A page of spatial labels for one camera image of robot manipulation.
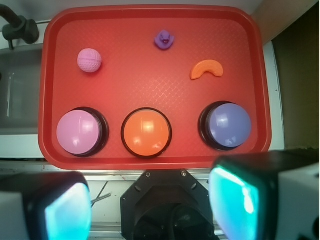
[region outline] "round button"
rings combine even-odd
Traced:
[[[124,146],[136,157],[154,158],[169,146],[172,128],[160,111],[140,108],[124,120],[121,137]]]
[[[245,143],[252,130],[249,114],[231,102],[209,105],[200,116],[200,134],[211,147],[231,150]]]
[[[56,136],[61,147],[70,154],[88,157],[106,144],[108,125],[98,111],[88,107],[77,108],[61,118]]]

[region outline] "tray rim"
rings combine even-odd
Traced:
[[[251,49],[255,48],[255,59],[259,59],[259,61],[256,61],[258,63],[252,62],[252,71],[257,72],[256,74],[259,74],[262,78],[262,91],[263,96],[261,96],[261,99],[263,99],[264,108],[263,108],[263,115],[259,116],[257,108],[257,117],[262,118],[263,121],[266,123],[266,138],[263,146],[261,147],[261,150],[259,152],[266,152],[269,149],[269,146],[271,145],[272,140],[272,129],[271,129],[271,114],[270,114],[270,102],[269,102],[269,94],[268,94],[268,83],[267,83],[267,74],[265,69],[265,60],[264,60],[264,54],[263,54],[263,48],[262,48],[262,39],[260,35],[260,30],[258,25],[254,22],[254,20],[244,11],[235,8],[235,7],[228,7],[228,6],[212,6],[212,5],[113,5],[113,6],[92,6],[92,7],[77,7],[77,8],[70,8],[67,10],[62,11],[59,13],[56,17],[52,19],[52,21],[47,26],[47,29],[45,31],[44,35],[44,43],[43,43],[43,50],[42,50],[42,65],[41,65],[41,81],[40,81],[40,101],[39,101],[39,116],[38,116],[38,143],[40,150],[44,157],[50,162],[51,164],[62,168],[62,169],[68,169],[68,170],[101,170],[101,169],[108,169],[108,170],[146,170],[146,169],[198,169],[198,168],[209,168],[214,160],[219,156],[181,156],[181,157],[165,157],[167,160],[173,159],[198,159],[201,158],[203,161],[201,162],[171,162],[171,163],[150,163],[148,161],[145,161],[145,163],[92,163],[91,161],[86,161],[84,158],[83,161],[81,161],[81,164],[77,164],[76,167],[69,167],[70,163],[62,162],[59,160],[56,160],[53,155],[55,153],[50,152],[48,150],[46,144],[45,144],[45,138],[44,133],[50,132],[51,133],[51,127],[49,127],[48,131],[45,129],[45,118],[48,117],[48,111],[46,111],[46,105],[49,103],[52,104],[53,98],[52,94],[50,94],[50,91],[46,92],[46,75],[47,75],[47,66],[50,64],[50,60],[48,59],[48,51],[49,48],[52,49],[52,46],[54,46],[54,50],[56,48],[56,41],[57,38],[52,38],[52,35],[57,36],[59,33],[59,30],[66,24],[70,23],[64,23],[64,18],[70,17],[73,19],[73,21],[77,21],[76,16],[78,14],[83,13],[89,13],[92,12],[109,12],[114,14],[119,14],[119,11],[122,13],[120,17],[106,17],[106,19],[125,19],[128,18],[126,14],[135,14],[139,11],[161,11],[163,13],[164,11],[189,11],[189,14],[192,14],[194,12],[202,12],[206,14],[210,14],[212,12],[218,13],[220,15],[227,13],[228,15],[235,15],[238,17],[240,21],[235,21],[239,23],[243,28],[251,32],[253,37],[248,37],[249,45],[250,45],[250,54],[251,57],[253,55]],[[196,18],[205,18],[204,15],[197,14]],[[152,18],[168,18],[166,15],[161,16],[152,16]],[[212,19],[229,19],[229,17],[211,17]],[[119,158],[116,157],[109,157],[108,160],[117,160]]]

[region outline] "purple rubber duck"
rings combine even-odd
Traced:
[[[154,38],[155,44],[162,50],[166,50],[172,46],[175,37],[171,36],[166,30],[162,30],[158,36]]]

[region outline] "metal faucet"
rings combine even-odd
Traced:
[[[34,44],[39,38],[39,30],[36,22],[27,20],[24,16],[18,16],[6,5],[0,4],[0,16],[9,24],[3,26],[2,34],[9,42],[9,48],[14,49],[12,40],[22,39],[27,44]]]

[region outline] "red tray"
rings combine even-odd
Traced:
[[[161,30],[175,36],[169,50],[154,44]],[[79,52],[96,49],[102,66],[88,74],[77,65]],[[222,77],[205,73],[191,80],[192,67],[220,62]],[[208,105],[229,101],[247,110],[252,132],[230,151],[207,146],[198,119]],[[110,129],[99,153],[80,158],[64,151],[56,130],[61,117],[78,107],[101,112]],[[131,155],[121,140],[132,111],[155,108],[172,126],[172,141],[159,157]],[[70,170],[155,170],[210,168],[221,155],[267,151],[271,120],[262,42],[257,25],[231,7],[135,5],[74,8],[47,27],[42,56],[39,145],[53,165]]]

